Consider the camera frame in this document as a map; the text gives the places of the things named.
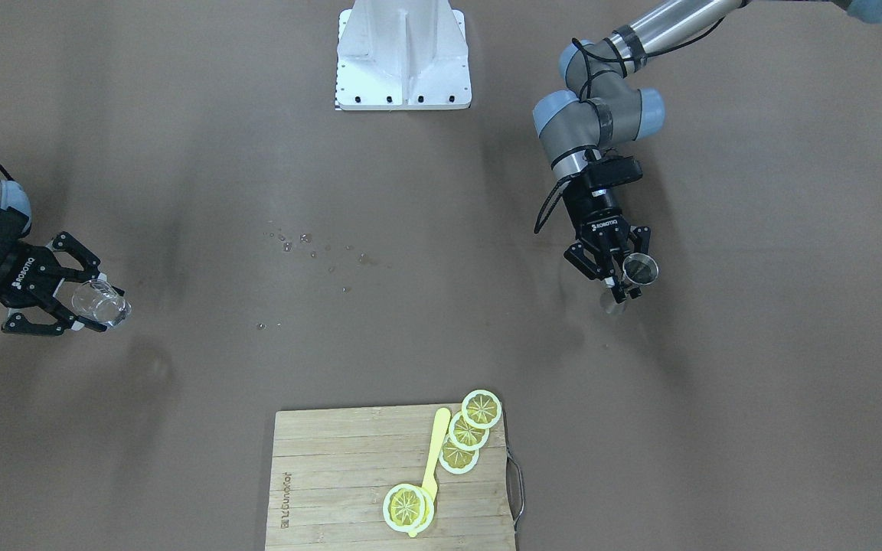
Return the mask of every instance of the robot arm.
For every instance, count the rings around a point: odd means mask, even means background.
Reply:
[[[67,329],[105,331],[111,327],[111,322],[99,321],[88,311],[74,314],[55,297],[64,282],[106,280],[99,269],[100,259],[69,233],[57,234],[46,246],[21,241],[31,226],[29,199],[1,164],[0,172],[5,177],[0,181],[0,303],[9,309],[2,330],[10,334],[59,335]],[[57,252],[69,254],[80,268],[61,266]],[[119,289],[115,292],[125,294]],[[21,313],[33,307],[49,314],[52,324],[35,324]]]
[[[638,162],[616,154],[615,147],[644,139],[662,128],[665,104],[652,88],[634,90],[626,82],[648,60],[699,41],[731,11],[752,0],[667,0],[598,43],[574,39],[560,54],[560,77],[567,90],[544,97],[533,109],[533,122],[557,185],[537,217],[563,199],[575,231],[564,258],[588,279],[605,282],[608,305],[623,307],[642,287],[658,278],[658,264],[648,255],[648,227],[635,227],[622,216],[615,195],[619,185],[642,177]],[[882,0],[834,0],[849,15],[882,22]],[[688,39],[704,28],[706,34]]]

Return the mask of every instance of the brown table surface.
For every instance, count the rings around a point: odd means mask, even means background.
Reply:
[[[882,549],[882,25],[755,2],[631,78],[668,104],[622,191],[661,279],[610,318],[564,212],[532,235],[530,109],[652,0],[456,2],[475,104],[392,115],[332,109],[350,4],[0,0],[31,240],[136,307],[0,334],[0,550],[260,550],[274,412],[476,387],[522,551]]]

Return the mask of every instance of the yellow spoon handle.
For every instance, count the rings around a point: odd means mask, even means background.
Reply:
[[[431,446],[427,449],[427,468],[424,468],[424,481],[420,485],[431,496],[431,501],[437,499],[438,484],[434,479],[434,468],[438,465],[438,456],[441,455],[441,445],[448,433],[448,425],[451,423],[451,410],[441,408],[434,412],[434,427],[431,429]]]

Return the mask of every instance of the robotiq logo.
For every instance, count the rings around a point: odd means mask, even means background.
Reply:
[[[619,222],[618,220],[608,220],[608,222],[592,223],[591,224],[591,231],[601,230],[602,227],[615,226],[615,224],[618,222]]]
[[[15,276],[15,281],[11,283],[11,286],[14,286],[18,290],[22,290],[22,279],[25,279],[25,275],[29,273],[29,268],[32,267],[33,262],[36,262],[35,258],[29,257],[25,259],[25,264],[22,266],[22,269],[18,271],[18,275]]]

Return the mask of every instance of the gray joint cap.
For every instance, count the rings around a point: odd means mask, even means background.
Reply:
[[[594,147],[601,139],[601,123],[594,107],[578,101],[569,90],[540,100],[533,109],[533,123],[550,163],[568,151]]]

